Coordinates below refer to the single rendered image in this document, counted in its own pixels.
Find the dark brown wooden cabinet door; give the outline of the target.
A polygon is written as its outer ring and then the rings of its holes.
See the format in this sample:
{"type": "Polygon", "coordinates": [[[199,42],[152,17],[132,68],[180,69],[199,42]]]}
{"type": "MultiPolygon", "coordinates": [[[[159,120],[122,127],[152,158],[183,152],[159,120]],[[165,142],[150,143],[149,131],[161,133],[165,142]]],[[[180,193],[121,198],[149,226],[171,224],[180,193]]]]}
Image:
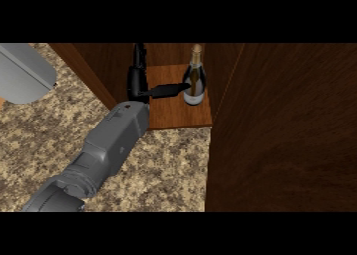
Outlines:
{"type": "Polygon", "coordinates": [[[211,211],[357,211],[357,43],[245,46],[212,128],[211,211]]]}

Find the brown wooden cabinet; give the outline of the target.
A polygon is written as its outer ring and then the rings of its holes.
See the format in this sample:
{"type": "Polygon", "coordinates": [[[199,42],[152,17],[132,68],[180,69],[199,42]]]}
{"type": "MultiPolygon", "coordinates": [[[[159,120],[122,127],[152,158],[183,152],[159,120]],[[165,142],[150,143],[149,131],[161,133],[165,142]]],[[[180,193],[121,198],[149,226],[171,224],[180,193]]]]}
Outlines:
{"type": "MultiPolygon", "coordinates": [[[[103,104],[110,108],[128,99],[128,68],[132,64],[131,43],[54,43],[56,53],[85,82],[103,104]]],[[[149,86],[183,81],[192,58],[192,43],[147,43],[149,86]]],[[[205,43],[202,60],[206,91],[200,105],[184,96],[150,100],[150,129],[209,127],[223,104],[243,45],[205,43]]]]}

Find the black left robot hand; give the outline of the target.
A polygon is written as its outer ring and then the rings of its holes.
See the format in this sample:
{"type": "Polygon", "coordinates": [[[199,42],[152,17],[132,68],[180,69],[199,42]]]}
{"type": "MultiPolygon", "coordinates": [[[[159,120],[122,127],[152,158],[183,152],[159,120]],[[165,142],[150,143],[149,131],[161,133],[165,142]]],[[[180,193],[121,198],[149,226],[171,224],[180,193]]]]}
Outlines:
{"type": "Polygon", "coordinates": [[[149,88],[147,80],[147,49],[143,43],[135,44],[134,63],[128,70],[128,98],[131,101],[149,103],[150,99],[175,97],[186,89],[192,87],[190,83],[162,84],[149,88]]]}

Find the pale grey rounded appliance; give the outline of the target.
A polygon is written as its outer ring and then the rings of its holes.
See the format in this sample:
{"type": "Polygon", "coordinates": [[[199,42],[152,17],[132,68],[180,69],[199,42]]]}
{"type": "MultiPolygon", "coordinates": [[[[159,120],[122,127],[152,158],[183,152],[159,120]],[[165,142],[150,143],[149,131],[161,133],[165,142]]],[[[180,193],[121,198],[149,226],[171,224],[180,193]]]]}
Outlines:
{"type": "Polygon", "coordinates": [[[27,43],[0,43],[0,97],[14,104],[39,100],[57,85],[57,70],[27,43]]]}

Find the dark wine bottle, gold foil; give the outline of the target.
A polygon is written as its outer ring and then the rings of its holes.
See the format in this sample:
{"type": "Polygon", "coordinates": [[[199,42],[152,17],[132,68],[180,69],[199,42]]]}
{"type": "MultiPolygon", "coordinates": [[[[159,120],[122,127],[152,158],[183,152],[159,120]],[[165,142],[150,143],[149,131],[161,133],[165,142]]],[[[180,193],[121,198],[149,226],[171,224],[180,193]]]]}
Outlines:
{"type": "Polygon", "coordinates": [[[192,106],[197,106],[203,101],[206,89],[206,73],[202,64],[200,44],[196,44],[192,49],[192,60],[183,81],[192,84],[192,87],[184,90],[184,100],[192,106]]]}

